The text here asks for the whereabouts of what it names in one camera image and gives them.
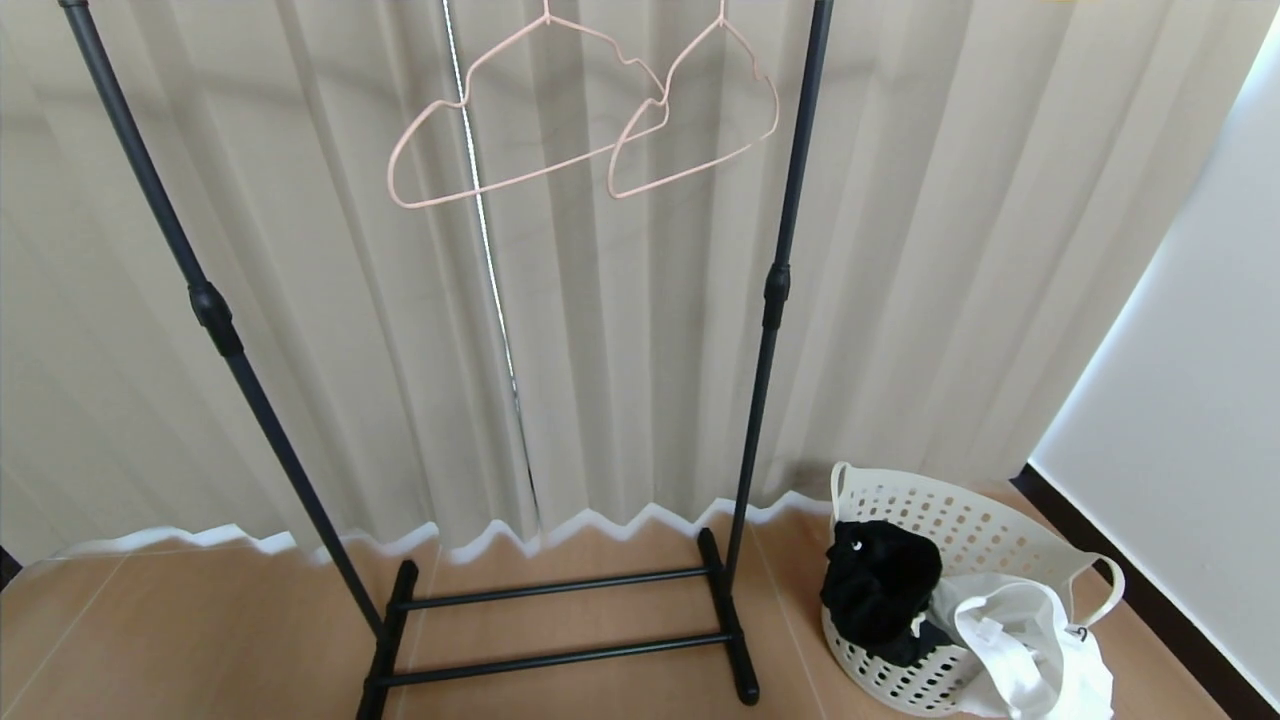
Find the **pink hanger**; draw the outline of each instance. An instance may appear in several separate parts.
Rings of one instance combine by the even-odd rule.
[[[618,141],[613,143],[613,152],[609,155],[609,174],[605,178],[605,184],[609,188],[609,195],[612,197],[614,197],[616,200],[621,200],[623,197],[631,197],[632,195],[640,195],[641,192],[648,192],[648,191],[650,191],[650,190],[653,190],[655,187],[667,184],[668,182],[677,181],[677,179],[680,179],[682,177],[687,177],[687,176],[691,176],[694,173],[700,173],[700,172],[703,172],[703,170],[705,170],[708,168],[714,168],[716,165],[719,165],[721,163],[723,163],[723,161],[726,161],[726,160],[728,160],[731,158],[735,158],[737,155],[741,155],[742,152],[746,152],[753,145],[763,141],[764,138],[767,138],[771,135],[773,135],[773,131],[778,129],[778,115],[781,113],[781,104],[778,101],[778,88],[773,86],[773,81],[769,79],[769,76],[767,76],[767,74],[764,74],[764,73],[760,72],[760,63],[755,58],[755,51],[751,50],[751,45],[748,44],[746,38],[742,37],[742,33],[739,32],[737,28],[733,27],[733,24],[731,22],[728,22],[728,17],[724,14],[724,4],[726,4],[726,0],[721,0],[719,15],[714,20],[712,20],[712,24],[707,26],[707,29],[704,29],[703,32],[700,32],[698,35],[698,37],[695,37],[694,41],[690,42],[689,46],[685,47],[680,53],[680,55],[676,56],[676,61],[671,64],[671,69],[667,70],[667,83],[662,88],[662,100],[654,100],[653,97],[646,97],[645,101],[640,104],[640,108],[636,109],[635,114],[631,115],[631,122],[628,122],[627,126],[625,128],[622,128],[622,135],[618,136]],[[682,63],[685,60],[685,58],[690,53],[692,53],[694,47],[696,47],[699,42],[701,42],[703,40],[707,40],[707,37],[710,36],[710,33],[714,32],[717,28],[724,28],[724,31],[728,32],[730,35],[732,35],[739,41],[739,44],[742,46],[742,49],[746,50],[746,54],[750,55],[750,58],[751,58],[751,74],[755,77],[755,81],[759,82],[759,81],[763,79],[765,83],[768,83],[769,91],[773,92],[773,124],[769,126],[769,129],[764,135],[762,135],[760,137],[753,140],[751,142],[748,142],[746,145],[744,145],[742,147],[739,147],[737,150],[730,152],[728,155],[724,155],[722,158],[717,158],[717,159],[710,160],[708,163],[703,163],[701,165],[696,165],[696,167],[689,168],[687,170],[681,170],[681,172],[678,172],[676,174],[667,176],[667,177],[660,178],[660,179],[655,179],[655,181],[649,182],[646,184],[641,184],[640,187],[636,187],[636,188],[632,188],[632,190],[627,190],[627,191],[623,191],[623,192],[618,192],[617,188],[613,186],[613,173],[614,173],[614,170],[617,168],[618,152],[622,151],[622,146],[626,145],[626,143],[628,143],[628,142],[631,142],[632,140],[639,140],[639,138],[649,135],[650,132],[653,132],[653,131],[655,131],[655,129],[658,129],[658,128],[660,128],[660,127],[663,127],[663,126],[667,124],[667,120],[671,119],[671,79],[676,74],[676,68],[678,68],[680,63]],[[662,122],[658,123],[657,126],[654,126],[654,127],[652,127],[652,128],[649,128],[649,129],[639,133],[639,135],[632,136],[631,135],[631,129],[635,128],[635,124],[640,120],[640,117],[644,115],[645,110],[648,110],[649,108],[653,108],[653,106],[660,106],[663,109]]]
[[[585,35],[590,35],[591,37],[599,37],[600,40],[607,41],[609,45],[613,46],[613,53],[617,55],[620,63],[622,63],[623,65],[632,65],[632,64],[640,65],[641,68],[644,68],[644,72],[648,73],[648,76],[653,79],[653,85],[655,87],[658,87],[658,88],[662,88],[662,82],[658,79],[658,76],[654,74],[653,69],[650,69],[649,65],[646,65],[644,60],[641,60],[639,58],[627,59],[627,58],[625,58],[622,55],[622,46],[618,45],[617,40],[613,40],[608,35],[604,35],[604,33],[602,33],[599,31],[594,31],[594,29],[591,29],[589,27],[582,27],[582,26],[580,26],[577,23],[572,23],[570,20],[566,20],[563,18],[553,15],[552,10],[550,10],[550,0],[543,0],[543,14],[541,15],[539,15],[534,22],[529,23],[527,26],[525,26],[525,27],[520,28],[518,31],[516,31],[515,35],[512,35],[507,40],[503,40],[502,42],[499,42],[498,45],[495,45],[492,50],[489,50],[488,53],[485,53],[484,55],[481,55],[475,63],[472,63],[470,68],[467,68],[466,81],[463,82],[462,99],[461,99],[460,102],[453,102],[453,101],[443,100],[443,99],[435,100],[434,102],[431,102],[430,105],[428,105],[426,108],[424,108],[422,111],[419,113],[419,115],[416,118],[413,118],[413,122],[408,124],[408,128],[404,129],[404,135],[402,135],[401,138],[396,142],[396,147],[392,149],[392,156],[387,161],[387,191],[390,193],[392,200],[396,201],[397,205],[399,205],[401,208],[406,208],[408,210],[416,210],[419,208],[431,208],[433,205],[440,205],[442,202],[449,202],[452,200],[462,200],[463,197],[474,197],[476,195],[480,195],[481,192],[488,192],[490,190],[498,190],[498,188],[502,188],[502,187],[508,187],[508,186],[512,186],[512,184],[516,184],[516,183],[525,182],[527,179],[534,179],[536,177],[545,176],[547,173],[558,170],[561,168],[567,168],[567,167],[575,164],[575,163],[581,163],[582,160],[586,160],[588,158],[594,158],[595,155],[599,155],[602,152],[608,152],[609,150],[613,150],[613,147],[614,147],[613,145],[605,145],[604,147],[600,147],[598,150],[591,150],[590,152],[586,152],[585,155],[579,155],[577,158],[572,158],[572,159],[564,160],[562,163],[556,163],[554,165],[550,165],[549,168],[543,168],[540,170],[535,170],[535,172],[529,173],[529,174],[524,174],[524,176],[520,176],[520,177],[516,177],[516,178],[504,179],[504,181],[498,181],[498,182],[489,183],[489,184],[486,184],[484,187],[479,187],[479,188],[465,190],[462,192],[454,192],[453,195],[445,195],[445,196],[442,196],[442,197],[431,197],[429,200],[419,200],[419,201],[415,201],[415,202],[406,202],[404,200],[401,200],[399,193],[396,192],[396,163],[399,160],[401,152],[404,150],[404,146],[408,145],[410,138],[413,136],[415,132],[417,132],[417,128],[421,127],[424,122],[426,122],[426,119],[431,115],[431,113],[434,113],[438,108],[442,108],[442,106],[443,108],[453,108],[456,110],[463,108],[467,102],[471,101],[471,74],[475,73],[476,69],[480,68],[480,65],[485,64],[488,60],[493,59],[497,54],[502,53],[507,47],[511,47],[517,41],[520,41],[521,38],[524,38],[526,35],[530,35],[531,32],[534,32],[539,27],[550,26],[550,24],[558,24],[558,26],[562,26],[562,27],[567,27],[570,29],[575,29],[577,32],[581,32],[581,33],[585,33]],[[646,99],[645,101],[646,102],[652,102],[653,99]],[[645,135],[649,135],[650,132],[654,132],[654,131],[662,128],[663,124],[666,124],[666,120],[663,120],[662,124],[654,126],[654,127],[652,127],[652,128],[641,132],[640,135],[637,135],[635,137],[644,137]]]

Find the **floor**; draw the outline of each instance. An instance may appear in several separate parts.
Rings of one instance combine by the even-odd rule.
[[[998,496],[1034,516],[1021,496]],[[712,521],[727,537],[727,516]],[[749,525],[735,591],[760,679],[739,705],[719,646],[396,689],[385,717],[900,717],[827,652],[818,615],[827,518],[797,509]],[[351,547],[384,598],[398,559]],[[410,553],[419,594],[696,565],[660,523],[621,543],[585,529],[532,560],[495,541],[470,564],[431,542]],[[1080,580],[1082,603],[1105,596]],[[399,665],[433,667],[548,650],[714,632],[705,580],[691,578],[433,609],[410,616]],[[1225,717],[1125,605],[1096,626],[1116,676],[1116,716]],[[355,715],[372,639],[337,573],[300,552],[177,541],[128,556],[50,560],[0,596],[0,707],[32,717],[343,717]]]

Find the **clothing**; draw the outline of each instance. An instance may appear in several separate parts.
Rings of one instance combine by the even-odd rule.
[[[945,632],[922,623],[942,577],[933,541],[884,520],[836,523],[835,536],[822,603],[842,638],[900,667],[951,644]]]

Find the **laundry basket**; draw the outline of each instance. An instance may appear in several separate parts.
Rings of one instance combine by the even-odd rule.
[[[913,473],[863,470],[837,462],[831,471],[831,527],[838,521],[888,520],[932,538],[942,552],[942,574],[1004,573],[1053,588],[1068,616],[1089,626],[1124,594],[1124,574],[1111,559],[1079,551],[1030,518],[964,488]],[[1071,582],[1102,560],[1115,578],[1101,607],[1075,619]],[[982,670],[968,650],[943,646],[911,667],[872,657],[840,637],[822,609],[822,629],[845,673],[884,705],[918,717],[956,712],[956,694]]]

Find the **beige curtain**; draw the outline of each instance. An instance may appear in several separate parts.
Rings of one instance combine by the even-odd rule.
[[[554,1],[664,73],[713,0]],[[535,0],[456,1],[463,68]],[[1025,460],[1203,163],[1275,1],[837,0],[756,501],[832,460],[978,483]],[[582,509],[698,515],[737,475],[810,4],[730,15],[782,94],[765,145],[614,201],[604,159],[493,192],[521,447],[476,206],[403,211],[385,155],[454,96],[443,6],[97,3],[188,234],[335,523],[448,544]],[[0,539],[151,525],[310,537],[184,290],[52,3],[4,38]],[[547,28],[476,74],[485,182],[608,145],[652,92]],[[628,146],[632,187],[767,127],[722,35]],[[406,188],[470,186],[458,114]]]
[[[456,3],[463,55],[536,4]],[[557,3],[664,72],[716,3]],[[778,135],[616,201],[607,160],[492,193],[544,525],[731,497],[812,4],[730,4],[782,90]],[[1016,474],[1169,227],[1275,3],[837,0],[754,498],[833,460]],[[722,35],[621,187],[740,146],[768,91]],[[538,35],[476,74],[497,181],[612,142],[646,91],[608,45]],[[819,478],[814,486],[806,480]]]
[[[440,5],[110,1],[95,18],[206,272],[339,529],[535,528],[474,206],[387,199],[453,92]],[[0,6],[3,542],[312,530],[186,288],[55,3]],[[468,182],[456,120],[406,163]]]

